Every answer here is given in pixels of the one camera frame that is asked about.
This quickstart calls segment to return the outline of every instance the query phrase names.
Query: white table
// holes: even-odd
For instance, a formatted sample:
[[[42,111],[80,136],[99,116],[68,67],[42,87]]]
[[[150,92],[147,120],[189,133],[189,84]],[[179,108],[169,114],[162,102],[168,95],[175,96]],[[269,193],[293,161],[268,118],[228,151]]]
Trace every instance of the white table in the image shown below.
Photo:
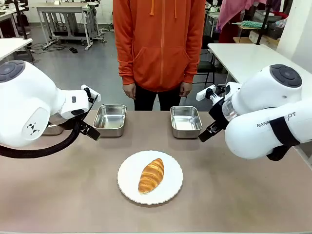
[[[94,4],[94,3],[89,4],[89,3],[83,3],[83,2],[63,2],[60,5],[54,5],[53,3],[43,2],[43,3],[37,3],[33,5],[33,7],[37,9],[42,31],[43,31],[43,34],[45,36],[46,43],[47,43],[46,46],[50,46],[51,44],[53,44],[53,40],[49,41],[49,38],[50,39],[76,39],[76,40],[86,39],[88,46],[85,48],[85,50],[88,50],[93,45],[93,39],[104,40],[104,38],[101,38],[99,36],[98,21],[94,20],[94,15],[93,15],[94,11],[93,9],[91,9],[91,7],[94,7],[97,4]],[[49,38],[47,37],[45,33],[45,29],[43,27],[43,22],[41,20],[40,13],[42,13],[44,23],[49,34]],[[62,13],[64,16],[66,31],[68,33],[68,35],[66,36],[54,35],[54,31],[56,29],[52,21],[54,22],[58,21],[56,13]],[[76,21],[75,13],[82,14],[82,21],[84,25],[85,36],[76,36],[73,33],[75,28],[77,28],[77,21]]]
[[[0,39],[0,60],[31,43],[32,39],[4,38]]]
[[[18,38],[18,37],[19,37],[19,33],[18,33],[17,28],[16,28],[15,21],[14,21],[14,17],[13,17],[13,14],[16,13],[16,9],[12,9],[12,10],[1,10],[0,12],[5,12],[4,15],[1,15],[1,16],[0,16],[0,22],[1,22],[1,21],[4,21],[4,20],[6,20],[6,19],[10,19],[10,20],[11,20],[11,23],[12,23],[12,25],[13,25],[13,29],[14,29],[15,36]],[[3,38],[3,34],[2,34],[1,29],[0,29],[0,38]]]
[[[302,78],[302,98],[312,97],[312,74],[280,53],[265,45],[255,44],[208,44],[213,54],[232,77],[244,83],[266,66],[284,64],[295,69]]]
[[[210,37],[211,38],[213,37],[215,23],[216,23],[216,20],[219,19],[219,15],[220,15],[220,12],[208,13],[208,17],[213,19],[213,22],[211,23],[211,32],[210,32]]]

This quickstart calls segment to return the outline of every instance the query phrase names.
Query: metal container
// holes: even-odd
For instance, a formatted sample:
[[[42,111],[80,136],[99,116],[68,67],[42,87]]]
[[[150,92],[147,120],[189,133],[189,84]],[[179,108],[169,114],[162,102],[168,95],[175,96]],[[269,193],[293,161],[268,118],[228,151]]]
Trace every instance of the metal container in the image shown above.
[[[265,13],[266,13],[266,11],[256,10],[254,13],[253,20],[256,22],[263,23],[264,18],[265,18]],[[281,19],[282,19],[281,16],[269,16],[268,22],[276,22],[276,21],[279,21]]]
[[[197,138],[203,127],[193,106],[173,106],[170,109],[172,132],[176,138]]]
[[[275,40],[279,39],[283,34],[284,28],[278,28],[274,24],[269,24],[267,36]]]
[[[56,136],[61,134],[63,131],[63,128],[55,124],[49,124],[48,127],[44,130],[43,135]]]
[[[124,105],[101,105],[93,127],[101,137],[120,137],[123,134],[127,108]]]

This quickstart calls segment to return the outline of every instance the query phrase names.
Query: white plate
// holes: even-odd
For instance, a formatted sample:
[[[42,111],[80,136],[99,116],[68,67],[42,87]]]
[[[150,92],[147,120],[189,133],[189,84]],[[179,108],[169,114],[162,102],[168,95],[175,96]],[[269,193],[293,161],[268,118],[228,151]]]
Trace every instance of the white plate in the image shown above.
[[[153,160],[160,158],[164,164],[164,178],[153,191],[140,194],[138,184],[143,169]],[[181,189],[183,173],[178,162],[159,151],[141,151],[128,157],[120,166],[117,182],[126,197],[137,203],[152,205],[170,200]]]

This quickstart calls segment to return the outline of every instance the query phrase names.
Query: bread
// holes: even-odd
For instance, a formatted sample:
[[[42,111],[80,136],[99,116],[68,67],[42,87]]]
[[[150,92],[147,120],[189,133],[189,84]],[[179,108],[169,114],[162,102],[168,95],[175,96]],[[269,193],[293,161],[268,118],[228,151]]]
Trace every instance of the bread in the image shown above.
[[[164,178],[164,164],[160,158],[148,164],[141,175],[138,184],[138,191],[141,194],[149,193],[154,190]]]

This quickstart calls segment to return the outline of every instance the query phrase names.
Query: hand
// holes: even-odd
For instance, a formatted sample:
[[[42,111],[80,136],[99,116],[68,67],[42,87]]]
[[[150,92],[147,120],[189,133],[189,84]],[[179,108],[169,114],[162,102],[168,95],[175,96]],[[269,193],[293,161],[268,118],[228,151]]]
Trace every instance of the hand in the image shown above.
[[[123,85],[122,89],[129,98],[132,98],[133,100],[136,99],[136,84],[132,83]]]
[[[182,82],[180,86],[180,97],[187,97],[187,95],[190,94],[192,90],[192,86],[192,83]]]

